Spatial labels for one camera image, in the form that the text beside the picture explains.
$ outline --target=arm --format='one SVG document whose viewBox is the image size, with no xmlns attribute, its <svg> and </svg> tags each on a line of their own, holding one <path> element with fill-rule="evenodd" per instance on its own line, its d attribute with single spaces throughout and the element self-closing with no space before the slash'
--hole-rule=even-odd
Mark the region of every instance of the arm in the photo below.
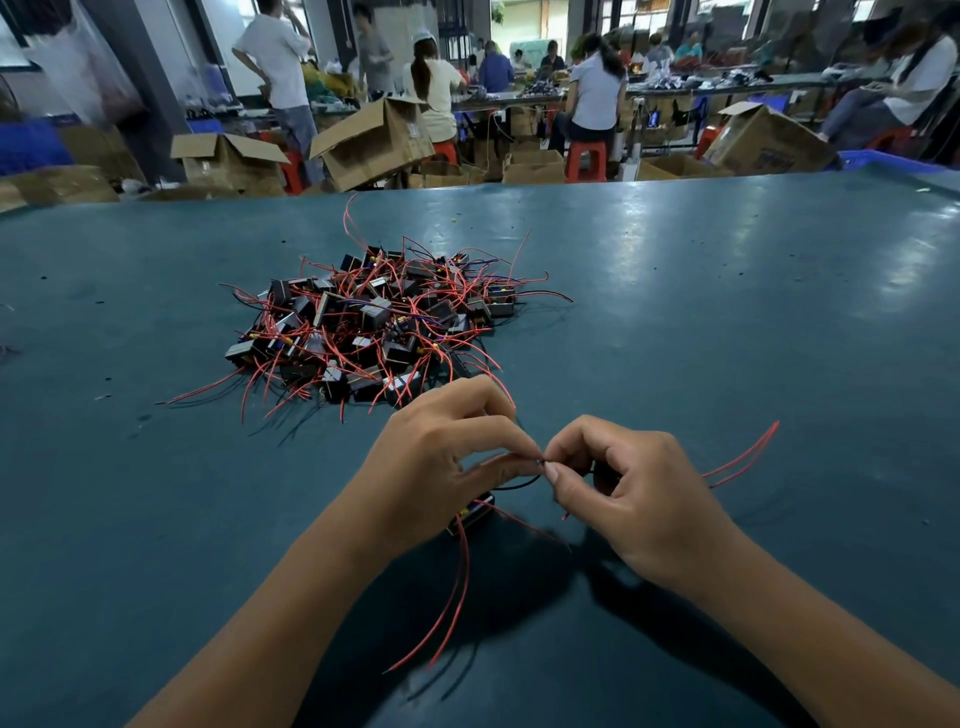
<svg viewBox="0 0 960 728">
<path fill-rule="evenodd" d="M 541 472 L 540 449 L 515 422 L 486 376 L 458 379 L 395 413 L 343 492 L 131 728 L 289 726 L 350 606 L 390 561 L 480 494 Z M 470 454 L 500 448 L 519 454 L 461 472 Z"/>
<path fill-rule="evenodd" d="M 960 691 L 754 544 L 672 436 L 582 417 L 544 455 L 563 507 L 743 643 L 821 725 L 960 724 Z M 577 472 L 594 461 L 619 482 L 589 487 Z"/>
</svg>

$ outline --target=worker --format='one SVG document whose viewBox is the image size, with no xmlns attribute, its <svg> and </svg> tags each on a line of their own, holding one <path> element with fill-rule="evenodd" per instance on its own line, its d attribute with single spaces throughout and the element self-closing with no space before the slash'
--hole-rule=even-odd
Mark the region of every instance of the worker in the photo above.
<svg viewBox="0 0 960 728">
<path fill-rule="evenodd" d="M 566 106 L 553 120 L 548 148 L 563 154 L 566 141 L 602 141 L 609 154 L 627 74 L 616 51 L 596 33 L 588 33 L 583 46 L 586 58 L 570 70 Z"/>
<path fill-rule="evenodd" d="M 489 93 L 500 93 L 514 82 L 514 67 L 510 59 L 500 53 L 492 40 L 484 46 L 484 58 L 480 63 L 480 85 Z"/>
<path fill-rule="evenodd" d="M 885 132 L 916 123 L 947 86 L 957 63 L 949 33 L 960 21 L 960 6 L 936 15 L 916 50 L 905 56 L 892 83 L 872 83 L 845 95 L 820 128 L 820 137 L 840 151 L 862 149 Z"/>
<path fill-rule="evenodd" d="M 403 67 L 403 92 L 427 105 L 423 123 L 434 144 L 450 141 L 457 135 L 451 94 L 466 90 L 467 84 L 460 71 L 440 58 L 433 34 L 425 29 L 417 31 L 414 34 L 414 61 Z"/>
<path fill-rule="evenodd" d="M 686 43 L 682 43 L 674 55 L 674 61 L 691 59 L 689 62 L 702 63 L 704 61 L 704 46 L 700 42 L 700 34 L 696 31 L 687 36 Z"/>
<path fill-rule="evenodd" d="M 496 449 L 507 452 L 461 466 Z M 612 494 L 578 474 L 595 461 L 620 474 Z M 606 538 L 638 575 L 739 640 L 817 723 L 960 725 L 960 691 L 751 541 L 672 436 L 585 416 L 540 450 L 517 426 L 503 391 L 476 376 L 395 413 L 347 487 L 128 728 L 291 725 L 370 582 L 474 498 L 541 473 L 563 509 Z"/>
<path fill-rule="evenodd" d="M 367 93 L 371 101 L 376 101 L 388 91 L 394 90 L 394 80 L 390 72 L 390 63 L 394 55 L 387 42 L 373 24 L 373 12 L 363 3 L 353 5 L 353 19 L 356 21 L 357 54 L 360 56 L 360 78 L 367 77 Z"/>
<path fill-rule="evenodd" d="M 284 0 L 256 0 L 256 5 L 260 13 L 233 45 L 233 55 L 263 81 L 276 122 L 287 134 L 287 146 L 306 160 L 301 174 L 308 185 L 315 184 L 324 172 L 319 159 L 307 160 L 317 125 L 300 68 L 300 58 L 312 52 L 313 43 Z"/>
<path fill-rule="evenodd" d="M 548 74 L 555 71 L 563 71 L 566 68 L 564 59 L 557 55 L 560 45 L 556 40 L 551 40 L 546 44 L 546 56 L 540 61 L 540 69 L 547 69 Z"/>
</svg>

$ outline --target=plastic bag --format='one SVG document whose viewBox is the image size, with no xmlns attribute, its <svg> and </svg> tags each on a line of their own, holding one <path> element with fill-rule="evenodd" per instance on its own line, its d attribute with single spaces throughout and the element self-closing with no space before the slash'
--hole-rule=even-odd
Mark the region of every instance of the plastic bag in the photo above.
<svg viewBox="0 0 960 728">
<path fill-rule="evenodd" d="M 54 36 L 27 36 L 24 55 L 85 124 L 109 127 L 144 110 L 127 72 L 78 0 Z"/>
</svg>

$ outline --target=teal table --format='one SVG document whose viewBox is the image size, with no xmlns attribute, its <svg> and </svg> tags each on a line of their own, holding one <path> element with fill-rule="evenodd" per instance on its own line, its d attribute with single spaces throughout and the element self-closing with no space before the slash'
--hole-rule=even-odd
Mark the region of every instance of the teal table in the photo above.
<svg viewBox="0 0 960 728">
<path fill-rule="evenodd" d="M 702 470 L 774 420 L 717 492 L 759 543 L 960 681 L 960 203 L 869 172 L 374 192 L 402 234 L 550 272 L 487 340 L 540 443 L 583 412 L 677 434 Z M 229 371 L 252 292 L 351 250 L 347 197 L 130 203 L 0 217 L 0 725 L 120 726 L 219 629 L 361 462 L 391 410 L 170 398 Z M 749 654 L 618 566 L 539 483 L 470 533 L 440 663 L 382 671 L 446 600 L 443 536 L 383 573 L 303 726 L 810 725 Z M 317 554 L 318 560 L 323 554 Z"/>
</svg>

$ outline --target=finger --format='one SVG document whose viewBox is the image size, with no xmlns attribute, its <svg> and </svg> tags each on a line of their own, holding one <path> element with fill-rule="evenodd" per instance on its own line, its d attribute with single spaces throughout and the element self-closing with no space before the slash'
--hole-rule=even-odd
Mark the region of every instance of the finger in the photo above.
<svg viewBox="0 0 960 728">
<path fill-rule="evenodd" d="M 554 435 L 543 458 L 575 468 L 582 467 L 585 460 L 602 460 L 618 473 L 625 473 L 633 436 L 634 432 L 626 427 L 581 415 Z"/>
<path fill-rule="evenodd" d="M 543 474 L 553 486 L 554 498 L 567 512 L 605 533 L 619 507 L 613 500 L 590 488 L 582 477 L 563 463 L 544 463 Z"/>
<path fill-rule="evenodd" d="M 505 449 L 531 460 L 540 460 L 543 453 L 533 438 L 503 415 L 455 420 L 445 429 L 448 454 L 462 460 L 476 452 Z"/>
<path fill-rule="evenodd" d="M 437 390 L 431 403 L 458 420 L 477 410 L 488 415 L 501 415 L 511 421 L 516 419 L 510 398 L 487 375 L 455 379 Z"/>
<path fill-rule="evenodd" d="M 536 460 L 507 452 L 469 468 L 457 478 L 457 489 L 462 493 L 463 501 L 469 503 L 487 491 L 509 483 L 515 477 L 541 474 L 543 467 Z"/>
</svg>

